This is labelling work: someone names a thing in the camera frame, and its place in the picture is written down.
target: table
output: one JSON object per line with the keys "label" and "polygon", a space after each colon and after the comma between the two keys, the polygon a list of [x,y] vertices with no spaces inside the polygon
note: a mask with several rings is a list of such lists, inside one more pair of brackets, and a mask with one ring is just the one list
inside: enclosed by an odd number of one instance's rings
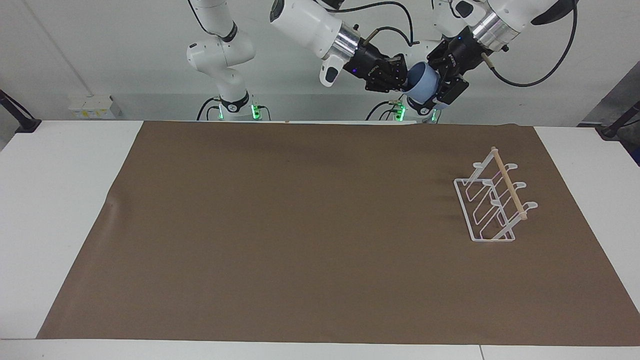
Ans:
{"label": "table", "polygon": [[[635,348],[33,339],[141,121],[45,121],[0,152],[0,356],[35,359],[603,359]],[[592,129],[537,127],[598,241],[640,307],[640,168]]]}

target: wooden rod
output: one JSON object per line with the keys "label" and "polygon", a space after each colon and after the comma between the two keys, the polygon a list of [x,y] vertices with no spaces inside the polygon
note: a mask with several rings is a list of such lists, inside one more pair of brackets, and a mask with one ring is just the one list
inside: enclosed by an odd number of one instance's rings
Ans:
{"label": "wooden rod", "polygon": [[504,178],[504,182],[507,184],[507,189],[509,190],[509,193],[511,194],[511,198],[513,199],[513,203],[515,204],[516,209],[520,213],[520,218],[522,220],[527,220],[527,212],[524,211],[524,208],[522,207],[522,202],[520,202],[520,198],[518,197],[518,194],[516,193],[515,188],[513,188],[513,183],[511,182],[511,178],[509,177],[509,172],[504,167],[504,163],[502,162],[502,158],[500,157],[500,154],[498,153],[498,149],[496,149],[495,147],[492,147],[491,148],[491,152],[493,153],[493,157],[495,158],[495,162],[498,164],[498,169],[500,169],[500,172],[502,173],[502,177]]}

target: brown mat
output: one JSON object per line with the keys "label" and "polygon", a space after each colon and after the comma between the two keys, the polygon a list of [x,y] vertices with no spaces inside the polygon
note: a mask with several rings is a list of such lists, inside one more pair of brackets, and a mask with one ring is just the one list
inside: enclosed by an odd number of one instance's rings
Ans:
{"label": "brown mat", "polygon": [[[469,240],[491,146],[540,208]],[[146,122],[38,338],[640,345],[533,128]]]}

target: power outlet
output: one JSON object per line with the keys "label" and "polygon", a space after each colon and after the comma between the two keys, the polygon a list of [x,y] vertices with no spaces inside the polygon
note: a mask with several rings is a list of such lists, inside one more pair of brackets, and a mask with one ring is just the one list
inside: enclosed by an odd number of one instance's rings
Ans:
{"label": "power outlet", "polygon": [[117,119],[122,111],[110,95],[70,96],[69,110],[75,119]]}

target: white wall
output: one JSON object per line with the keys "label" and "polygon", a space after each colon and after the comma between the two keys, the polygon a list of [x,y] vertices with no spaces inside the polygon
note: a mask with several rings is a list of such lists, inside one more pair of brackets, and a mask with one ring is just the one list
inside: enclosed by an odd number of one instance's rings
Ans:
{"label": "white wall", "polygon": [[640,100],[640,61],[584,119],[611,125]]}
{"label": "white wall", "polygon": [[[186,47],[207,35],[186,0],[25,0],[51,38],[96,94],[112,94],[128,119],[193,119],[202,101],[216,94],[212,81],[185,60]],[[370,3],[347,0],[345,6]],[[371,107],[397,95],[368,93],[364,82],[343,74],[331,89],[320,85],[320,61],[268,23],[271,0],[230,0],[238,25],[258,45],[258,55],[237,68],[250,90],[278,120],[362,119]],[[404,0],[416,23],[416,38],[436,38],[427,0]],[[556,76],[528,89],[497,81],[482,65],[469,72],[471,87],[442,115],[442,122],[574,126],[640,56],[637,0],[580,2],[574,48]],[[382,25],[406,29],[403,13],[384,6],[341,15],[363,34]],[[571,28],[567,17],[532,28],[508,54],[493,56],[514,81],[546,73],[562,53]],[[67,95],[87,91],[75,77],[22,0],[0,4],[0,88],[37,117],[69,118]],[[396,34],[374,43],[389,55],[403,50]],[[0,120],[11,121],[0,113]]]}

